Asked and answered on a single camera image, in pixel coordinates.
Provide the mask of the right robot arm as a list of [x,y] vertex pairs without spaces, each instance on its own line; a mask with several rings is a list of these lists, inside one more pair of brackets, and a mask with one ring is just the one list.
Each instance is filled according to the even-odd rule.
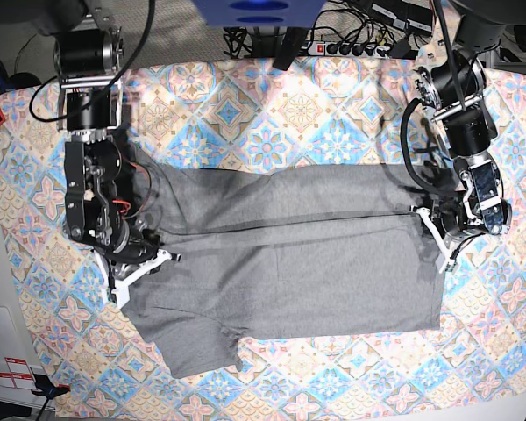
[[55,39],[60,88],[51,120],[66,135],[63,231],[92,249],[103,302],[124,308],[131,286],[181,256],[158,231],[162,170],[137,161],[124,122],[124,38],[98,1],[44,1],[34,24]]

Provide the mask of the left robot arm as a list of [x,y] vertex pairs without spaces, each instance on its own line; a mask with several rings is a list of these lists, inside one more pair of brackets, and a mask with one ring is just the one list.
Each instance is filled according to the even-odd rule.
[[[439,249],[437,270],[451,272],[468,241],[482,235],[499,236],[510,227],[512,210],[504,196],[501,171],[489,152],[498,135],[486,107],[487,78],[480,54],[499,45],[503,25],[477,16],[454,2],[451,22],[441,2],[433,4],[437,22],[431,42],[420,54],[416,72],[419,96],[406,107],[400,127],[404,165],[411,179],[433,202],[415,207]],[[458,187],[437,187],[414,169],[408,146],[409,119],[417,106],[432,111],[430,122],[439,130],[438,146],[451,161]]]

